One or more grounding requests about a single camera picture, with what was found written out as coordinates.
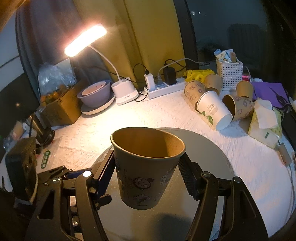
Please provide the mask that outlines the brown printed paper cup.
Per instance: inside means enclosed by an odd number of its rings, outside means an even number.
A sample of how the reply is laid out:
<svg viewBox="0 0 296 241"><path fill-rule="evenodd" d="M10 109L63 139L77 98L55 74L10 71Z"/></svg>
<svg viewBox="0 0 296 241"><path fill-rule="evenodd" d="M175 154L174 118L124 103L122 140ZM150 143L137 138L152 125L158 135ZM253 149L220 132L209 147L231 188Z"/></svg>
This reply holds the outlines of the brown printed paper cup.
<svg viewBox="0 0 296 241"><path fill-rule="evenodd" d="M177 136L155 128L128 127L110 137L122 201L129 207L155 207L185 153Z"/></svg>

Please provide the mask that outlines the brown paper cup open-mouthed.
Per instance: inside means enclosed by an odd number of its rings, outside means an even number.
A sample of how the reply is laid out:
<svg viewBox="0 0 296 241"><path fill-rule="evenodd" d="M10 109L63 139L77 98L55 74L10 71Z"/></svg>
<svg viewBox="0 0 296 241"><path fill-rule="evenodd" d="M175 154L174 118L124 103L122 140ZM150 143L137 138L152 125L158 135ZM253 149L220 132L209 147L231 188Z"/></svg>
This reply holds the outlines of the brown paper cup open-mouthed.
<svg viewBox="0 0 296 241"><path fill-rule="evenodd" d="M222 98L222 102L232 114L232 121L247 118L248 116L252 115L254 111L254 103L248 97L225 95Z"/></svg>

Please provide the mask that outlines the white paper cup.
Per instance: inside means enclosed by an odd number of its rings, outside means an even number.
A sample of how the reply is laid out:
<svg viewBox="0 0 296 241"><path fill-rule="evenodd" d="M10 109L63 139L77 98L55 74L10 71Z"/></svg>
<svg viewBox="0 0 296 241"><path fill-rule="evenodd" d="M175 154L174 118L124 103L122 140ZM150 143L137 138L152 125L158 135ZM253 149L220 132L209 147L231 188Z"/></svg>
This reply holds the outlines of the white paper cup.
<svg viewBox="0 0 296 241"><path fill-rule="evenodd" d="M197 102L197 111L217 130L226 128L233 116L216 92L205 92Z"/></svg>

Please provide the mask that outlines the brown paper cup lying left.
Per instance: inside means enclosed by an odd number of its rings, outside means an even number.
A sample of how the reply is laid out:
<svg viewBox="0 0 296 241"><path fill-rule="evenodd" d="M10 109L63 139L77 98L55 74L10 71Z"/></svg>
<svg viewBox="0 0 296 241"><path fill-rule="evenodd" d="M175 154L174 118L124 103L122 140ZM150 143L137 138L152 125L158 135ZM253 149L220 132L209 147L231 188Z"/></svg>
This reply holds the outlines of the brown paper cup lying left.
<svg viewBox="0 0 296 241"><path fill-rule="evenodd" d="M189 99L195 110L197 110L198 100L205 92L206 90L203 83L197 80L188 82L184 88L184 94Z"/></svg>

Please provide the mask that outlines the brown paper cup rear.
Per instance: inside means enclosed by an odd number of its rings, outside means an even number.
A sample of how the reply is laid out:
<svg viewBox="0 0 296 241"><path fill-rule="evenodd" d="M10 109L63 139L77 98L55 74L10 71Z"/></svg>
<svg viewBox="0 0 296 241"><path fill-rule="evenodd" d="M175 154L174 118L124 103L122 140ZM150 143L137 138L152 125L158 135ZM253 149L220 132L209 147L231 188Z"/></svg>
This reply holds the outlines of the brown paper cup rear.
<svg viewBox="0 0 296 241"><path fill-rule="evenodd" d="M205 78L205 89L207 91L212 90L216 92L217 95L220 95L222 84L223 84L222 78L217 74L209 74Z"/></svg>

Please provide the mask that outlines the white tablecloth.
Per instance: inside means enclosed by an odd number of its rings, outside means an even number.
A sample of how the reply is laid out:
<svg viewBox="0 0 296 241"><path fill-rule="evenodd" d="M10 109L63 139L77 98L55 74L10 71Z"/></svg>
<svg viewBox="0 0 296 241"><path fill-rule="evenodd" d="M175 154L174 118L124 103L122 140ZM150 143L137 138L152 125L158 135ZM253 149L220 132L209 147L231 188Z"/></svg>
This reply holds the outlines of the white tablecloth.
<svg viewBox="0 0 296 241"><path fill-rule="evenodd" d="M246 182L268 234L274 235L287 223L295 207L295 169L286 167L277 151L250 137L245 119L214 130L182 91L142 102L113 103L100 113L82 114L74 124L57 127L46 168L89 167L110 146L111 133L128 126L182 128L204 136L222 150L234 173Z"/></svg>

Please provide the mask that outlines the round grey heating mat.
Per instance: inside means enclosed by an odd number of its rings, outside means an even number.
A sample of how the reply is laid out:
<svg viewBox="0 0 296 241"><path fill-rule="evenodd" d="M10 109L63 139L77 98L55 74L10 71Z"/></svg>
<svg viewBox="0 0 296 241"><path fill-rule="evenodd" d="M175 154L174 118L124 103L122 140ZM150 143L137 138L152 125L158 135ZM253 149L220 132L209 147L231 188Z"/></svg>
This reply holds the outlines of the round grey heating mat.
<svg viewBox="0 0 296 241"><path fill-rule="evenodd" d="M228 158L212 141L180 128L165 128L165 131L183 140L187 155L202 170L217 178L234 177ZM135 210L125 205L115 173L106 193L112 201L101 207L98 214L109 240L185 240L199 204L188 194L178 169L154 208Z"/></svg>

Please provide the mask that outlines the clear plastic bag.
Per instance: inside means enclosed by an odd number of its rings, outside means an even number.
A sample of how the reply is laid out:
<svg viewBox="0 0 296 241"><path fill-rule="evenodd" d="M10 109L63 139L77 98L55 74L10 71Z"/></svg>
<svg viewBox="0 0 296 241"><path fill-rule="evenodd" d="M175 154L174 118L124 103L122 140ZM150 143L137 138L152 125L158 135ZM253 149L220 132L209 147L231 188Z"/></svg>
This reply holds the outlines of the clear plastic bag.
<svg viewBox="0 0 296 241"><path fill-rule="evenodd" d="M74 69L70 59L65 59L56 65L45 63L39 69L38 75L40 102L49 104L76 84Z"/></svg>

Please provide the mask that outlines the tissue pack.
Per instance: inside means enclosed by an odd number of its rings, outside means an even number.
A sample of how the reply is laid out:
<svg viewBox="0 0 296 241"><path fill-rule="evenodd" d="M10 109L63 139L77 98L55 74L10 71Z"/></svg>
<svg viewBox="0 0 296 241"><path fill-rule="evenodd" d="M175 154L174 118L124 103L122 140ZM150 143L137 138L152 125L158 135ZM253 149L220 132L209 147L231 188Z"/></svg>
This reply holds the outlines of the tissue pack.
<svg viewBox="0 0 296 241"><path fill-rule="evenodd" d="M269 100L257 99L248 135L274 149L282 137L281 113Z"/></svg>

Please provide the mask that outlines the purple bowl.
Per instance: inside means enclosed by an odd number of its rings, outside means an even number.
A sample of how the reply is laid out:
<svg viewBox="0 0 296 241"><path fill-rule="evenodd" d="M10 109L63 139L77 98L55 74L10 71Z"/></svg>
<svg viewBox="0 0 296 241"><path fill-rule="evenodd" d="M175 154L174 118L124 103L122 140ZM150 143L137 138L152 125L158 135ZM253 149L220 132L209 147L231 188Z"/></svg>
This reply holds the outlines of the purple bowl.
<svg viewBox="0 0 296 241"><path fill-rule="evenodd" d="M110 83L110 80L99 81L79 92L77 97L90 108L99 107L109 99Z"/></svg>

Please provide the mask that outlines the purple folder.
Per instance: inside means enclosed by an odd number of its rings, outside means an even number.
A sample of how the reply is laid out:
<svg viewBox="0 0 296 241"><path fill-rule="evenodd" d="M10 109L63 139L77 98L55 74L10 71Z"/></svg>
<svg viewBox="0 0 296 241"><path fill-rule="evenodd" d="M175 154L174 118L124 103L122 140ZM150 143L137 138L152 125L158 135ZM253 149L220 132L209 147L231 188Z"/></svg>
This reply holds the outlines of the purple folder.
<svg viewBox="0 0 296 241"><path fill-rule="evenodd" d="M284 108L290 104L287 94L281 83L252 82L253 100L258 98L269 100L272 106Z"/></svg>

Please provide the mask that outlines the white power strip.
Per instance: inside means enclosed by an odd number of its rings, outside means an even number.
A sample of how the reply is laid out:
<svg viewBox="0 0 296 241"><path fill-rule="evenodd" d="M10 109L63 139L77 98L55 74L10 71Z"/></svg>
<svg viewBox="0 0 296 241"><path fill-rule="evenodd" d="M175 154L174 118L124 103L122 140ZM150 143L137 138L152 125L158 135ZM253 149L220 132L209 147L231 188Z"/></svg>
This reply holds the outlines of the white power strip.
<svg viewBox="0 0 296 241"><path fill-rule="evenodd" d="M148 92L147 99L157 98L163 95L171 94L180 90L183 90L186 85L185 78L177 78L177 83L173 85L167 85L165 82L161 85L157 85L155 90Z"/></svg>

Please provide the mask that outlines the white plastic basket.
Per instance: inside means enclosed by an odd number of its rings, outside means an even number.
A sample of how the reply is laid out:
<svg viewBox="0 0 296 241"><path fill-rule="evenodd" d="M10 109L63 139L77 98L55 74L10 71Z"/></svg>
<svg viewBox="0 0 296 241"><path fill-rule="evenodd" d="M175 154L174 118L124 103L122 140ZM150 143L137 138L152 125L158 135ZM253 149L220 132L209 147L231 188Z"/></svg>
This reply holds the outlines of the white plastic basket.
<svg viewBox="0 0 296 241"><path fill-rule="evenodd" d="M220 62L216 60L217 74L222 79L222 90L236 91L237 84L242 80L243 63L241 61Z"/></svg>

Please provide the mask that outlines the black charger plug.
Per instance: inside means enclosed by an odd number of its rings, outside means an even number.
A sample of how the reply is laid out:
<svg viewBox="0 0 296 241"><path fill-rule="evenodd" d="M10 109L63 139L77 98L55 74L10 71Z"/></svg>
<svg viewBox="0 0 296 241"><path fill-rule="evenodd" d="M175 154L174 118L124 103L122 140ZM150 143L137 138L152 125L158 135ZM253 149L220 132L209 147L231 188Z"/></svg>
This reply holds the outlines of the black charger plug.
<svg viewBox="0 0 296 241"><path fill-rule="evenodd" d="M165 67L163 69L163 75L167 85L173 85L177 83L176 72L173 67Z"/></svg>

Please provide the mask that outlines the yellow curtain centre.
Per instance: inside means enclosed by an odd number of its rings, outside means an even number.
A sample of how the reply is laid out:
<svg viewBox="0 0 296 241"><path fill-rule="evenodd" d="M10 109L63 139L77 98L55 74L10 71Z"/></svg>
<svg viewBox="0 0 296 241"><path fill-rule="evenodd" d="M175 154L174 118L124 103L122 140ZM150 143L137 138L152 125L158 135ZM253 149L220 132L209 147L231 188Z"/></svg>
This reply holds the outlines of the yellow curtain centre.
<svg viewBox="0 0 296 241"><path fill-rule="evenodd" d="M169 59L184 58L173 1L75 1L87 27L102 24L107 34L92 45L110 61L107 69L145 86L144 70L157 75Z"/></svg>

